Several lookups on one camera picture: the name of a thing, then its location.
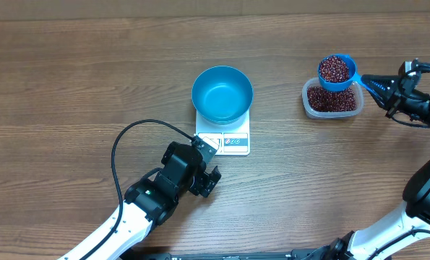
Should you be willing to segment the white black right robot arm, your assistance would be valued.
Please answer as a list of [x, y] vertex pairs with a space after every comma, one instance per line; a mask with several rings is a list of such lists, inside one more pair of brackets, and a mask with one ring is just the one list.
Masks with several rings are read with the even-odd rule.
[[[430, 68], [397, 76], [365, 74], [361, 81], [387, 117], [404, 113], [430, 128]], [[430, 160], [407, 182], [401, 204], [373, 225], [351, 231], [309, 254], [309, 259], [389, 259], [430, 238]]]

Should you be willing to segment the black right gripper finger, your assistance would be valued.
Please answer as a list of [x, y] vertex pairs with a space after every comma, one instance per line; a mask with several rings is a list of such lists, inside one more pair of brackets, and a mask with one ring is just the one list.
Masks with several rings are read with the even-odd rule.
[[383, 110], [388, 111], [392, 107], [392, 93], [380, 87], [366, 87], [375, 103]]
[[370, 90], [388, 90], [400, 81], [400, 76], [364, 74], [361, 82]]

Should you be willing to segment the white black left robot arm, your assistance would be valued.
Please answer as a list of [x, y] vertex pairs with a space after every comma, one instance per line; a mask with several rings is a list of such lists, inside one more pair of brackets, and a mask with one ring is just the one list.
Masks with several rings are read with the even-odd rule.
[[217, 168], [211, 173], [205, 171], [218, 149], [219, 144], [207, 137], [190, 145], [171, 142], [161, 160], [163, 167], [148, 173], [155, 178], [130, 186], [123, 207], [62, 259], [118, 259], [162, 225], [187, 191], [208, 197], [221, 178]]

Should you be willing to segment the blue plastic measuring scoop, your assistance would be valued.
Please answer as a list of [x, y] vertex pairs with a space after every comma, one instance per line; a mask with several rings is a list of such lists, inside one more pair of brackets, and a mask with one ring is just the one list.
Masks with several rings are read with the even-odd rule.
[[346, 66], [348, 67], [348, 79], [344, 82], [328, 82], [321, 74], [321, 64], [317, 67], [317, 74], [319, 83], [321, 86], [331, 92], [341, 92], [343, 90], [346, 90], [351, 86], [353, 82], [358, 83], [360, 86], [362, 86], [369, 94], [377, 94], [375, 91], [373, 91], [371, 88], [369, 88], [365, 83], [362, 82], [361, 75], [358, 73], [358, 66], [356, 65], [356, 62], [349, 54], [342, 54], [342, 53], [336, 53], [329, 56], [326, 56], [322, 59], [322, 61], [330, 58], [331, 56], [337, 56], [342, 61], [345, 62]]

